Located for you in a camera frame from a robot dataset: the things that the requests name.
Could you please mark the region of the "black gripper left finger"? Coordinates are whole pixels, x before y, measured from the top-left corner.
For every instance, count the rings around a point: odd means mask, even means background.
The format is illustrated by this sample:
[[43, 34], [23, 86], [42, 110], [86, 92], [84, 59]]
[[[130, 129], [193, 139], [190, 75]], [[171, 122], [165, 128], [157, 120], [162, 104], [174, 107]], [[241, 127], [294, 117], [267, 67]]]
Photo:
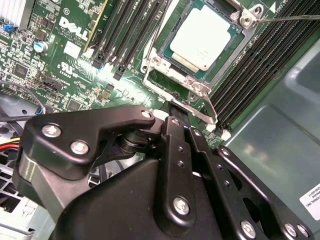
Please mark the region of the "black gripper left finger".
[[13, 184], [57, 225], [73, 200], [139, 162], [192, 166], [187, 121], [179, 107], [160, 119], [142, 105], [32, 117], [20, 140]]

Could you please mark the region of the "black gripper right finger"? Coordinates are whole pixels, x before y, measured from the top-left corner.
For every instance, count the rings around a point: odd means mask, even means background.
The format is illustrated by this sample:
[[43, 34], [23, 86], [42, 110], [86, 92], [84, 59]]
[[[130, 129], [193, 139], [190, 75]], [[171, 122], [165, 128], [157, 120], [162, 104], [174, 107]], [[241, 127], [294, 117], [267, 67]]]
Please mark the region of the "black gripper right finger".
[[197, 221], [184, 240], [312, 240], [310, 228], [229, 148], [189, 125]]

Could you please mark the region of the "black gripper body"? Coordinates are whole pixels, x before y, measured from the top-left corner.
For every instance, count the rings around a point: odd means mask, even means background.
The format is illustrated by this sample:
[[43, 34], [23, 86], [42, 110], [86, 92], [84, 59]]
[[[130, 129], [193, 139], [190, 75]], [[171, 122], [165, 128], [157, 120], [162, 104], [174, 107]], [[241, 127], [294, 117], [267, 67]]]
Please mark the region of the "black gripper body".
[[218, 196], [189, 162], [145, 160], [74, 199], [60, 215], [53, 240], [235, 240]]

